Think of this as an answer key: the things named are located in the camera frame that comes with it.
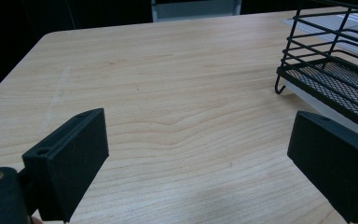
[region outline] black wire rack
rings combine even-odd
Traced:
[[[358,6],[327,0],[308,1],[340,8],[333,12],[300,15],[304,0],[300,1],[283,50],[282,64],[277,69],[275,91],[280,94],[284,90],[284,85],[279,88],[283,77],[358,124],[358,51],[351,50],[358,49],[358,29],[348,26],[351,17],[358,17]],[[337,28],[312,21],[312,18],[323,20],[327,16],[337,16],[342,21]],[[317,32],[295,35],[301,23]],[[332,35],[333,40],[326,41],[327,35]]]

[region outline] cylindrical black part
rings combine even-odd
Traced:
[[[16,170],[0,167],[0,223],[31,223]]]

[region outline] black plastic part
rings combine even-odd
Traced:
[[[42,219],[68,222],[108,156],[103,109],[74,116],[23,154]]]
[[[0,223],[30,223],[16,170],[0,167]]]
[[[358,223],[358,133],[299,111],[287,154],[347,222]]]
[[[26,202],[27,212],[29,215],[32,215],[38,207],[39,188],[25,169],[22,169],[17,174],[17,178],[19,179],[21,185],[23,200]]]

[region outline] wooden table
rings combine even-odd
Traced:
[[[273,90],[293,15],[46,35],[0,84],[0,166],[103,107],[110,157],[73,223],[345,223],[286,156],[311,110]]]

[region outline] light wood tabletop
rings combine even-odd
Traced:
[[[294,15],[44,36],[0,84],[0,166],[103,107],[110,157],[72,223],[345,223],[286,156],[312,110],[273,88]]]

